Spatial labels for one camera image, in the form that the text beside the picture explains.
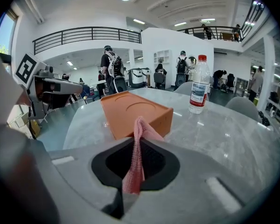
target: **red bottle cap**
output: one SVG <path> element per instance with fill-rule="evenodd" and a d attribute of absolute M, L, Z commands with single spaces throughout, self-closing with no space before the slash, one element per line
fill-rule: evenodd
<path fill-rule="evenodd" d="M 206 61 L 206 55 L 199 55 L 198 61 Z"/>

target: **bottle label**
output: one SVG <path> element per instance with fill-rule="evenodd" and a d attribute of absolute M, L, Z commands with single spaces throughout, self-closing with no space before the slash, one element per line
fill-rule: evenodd
<path fill-rule="evenodd" d="M 206 96 L 208 84 L 193 82 L 190 104 L 198 107 L 203 107 Z"/>

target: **gray chair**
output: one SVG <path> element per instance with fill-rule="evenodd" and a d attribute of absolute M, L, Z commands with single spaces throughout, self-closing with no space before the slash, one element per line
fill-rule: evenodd
<path fill-rule="evenodd" d="M 181 84 L 181 86 L 178 87 L 174 92 L 179 93 L 179 94 L 183 94 L 183 95 L 191 95 L 192 86 L 193 86 L 192 81 L 185 82 L 185 83 Z"/>
<path fill-rule="evenodd" d="M 154 73 L 154 83 L 155 83 L 156 88 L 159 89 L 157 84 L 160 84 L 163 87 L 163 90 L 164 90 L 165 89 L 165 76 L 160 72 Z"/>
<path fill-rule="evenodd" d="M 256 106 L 247 98 L 234 97 L 227 103 L 225 107 L 239 112 L 257 122 L 260 121 Z"/>

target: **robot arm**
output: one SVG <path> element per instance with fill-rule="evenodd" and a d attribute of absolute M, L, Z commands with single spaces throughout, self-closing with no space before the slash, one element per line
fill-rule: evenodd
<path fill-rule="evenodd" d="M 54 78 L 53 67 L 26 54 L 14 74 L 31 101 L 29 119 L 43 119 L 49 109 L 64 107 L 71 94 L 81 93 L 80 84 Z"/>

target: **transparent bottle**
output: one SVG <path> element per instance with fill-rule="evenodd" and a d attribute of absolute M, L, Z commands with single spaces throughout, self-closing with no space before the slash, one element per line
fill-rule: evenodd
<path fill-rule="evenodd" d="M 206 56 L 199 55 L 193 80 L 189 110 L 200 114 L 204 108 L 207 91 L 210 85 L 210 69 L 206 63 Z"/>

